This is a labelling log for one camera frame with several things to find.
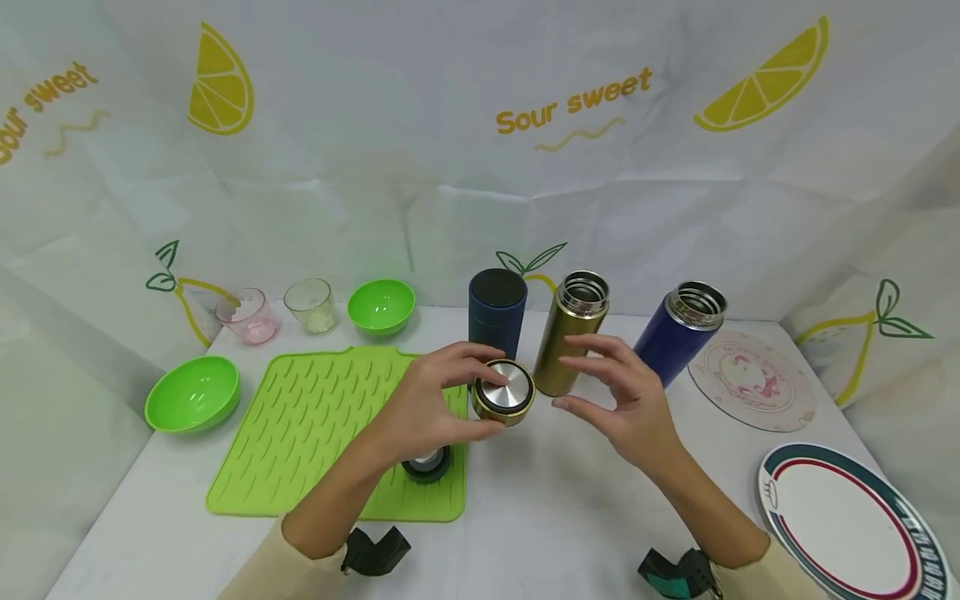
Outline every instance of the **blue thermos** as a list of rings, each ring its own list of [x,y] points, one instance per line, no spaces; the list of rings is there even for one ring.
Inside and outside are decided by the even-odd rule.
[[[634,352],[666,388],[723,324],[727,299],[702,281],[685,281],[660,303]]]
[[[516,359],[527,282],[506,269],[487,269],[473,276],[469,287],[469,340],[503,350]]]

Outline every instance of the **plate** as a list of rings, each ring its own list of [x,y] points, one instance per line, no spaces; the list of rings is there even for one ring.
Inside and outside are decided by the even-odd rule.
[[[816,413],[817,397],[800,368],[746,333],[718,331],[688,368],[717,408],[757,429],[797,431]]]
[[[947,560],[915,508],[854,459],[816,444],[775,448],[760,501],[780,542],[844,600],[948,598]]]

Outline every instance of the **clear plastic cup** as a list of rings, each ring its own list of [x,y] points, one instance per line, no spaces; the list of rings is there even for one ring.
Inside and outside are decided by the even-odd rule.
[[[270,303],[264,293],[254,287],[245,287],[233,294],[233,298],[221,299],[213,314],[248,346],[266,344],[276,336],[278,324]]]
[[[326,333],[337,324],[333,292],[322,279],[303,279],[283,295],[283,304],[307,333]]]

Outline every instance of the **green plastic bowl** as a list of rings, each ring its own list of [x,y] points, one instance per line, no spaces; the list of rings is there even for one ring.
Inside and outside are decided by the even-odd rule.
[[[223,356],[199,356],[163,375],[143,416],[156,431],[192,433],[222,422],[240,402],[240,373]]]
[[[407,325],[417,297],[397,279],[375,279],[358,287],[347,302],[353,324],[371,335],[394,335]]]

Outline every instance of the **person's left hand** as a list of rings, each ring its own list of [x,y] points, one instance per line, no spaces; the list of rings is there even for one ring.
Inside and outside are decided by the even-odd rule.
[[[470,342],[457,342],[417,357],[370,425],[374,436],[396,463],[424,456],[448,444],[486,440],[504,430],[495,420],[463,420],[446,406],[442,390],[476,377],[506,385],[503,375],[484,363],[503,352]]]

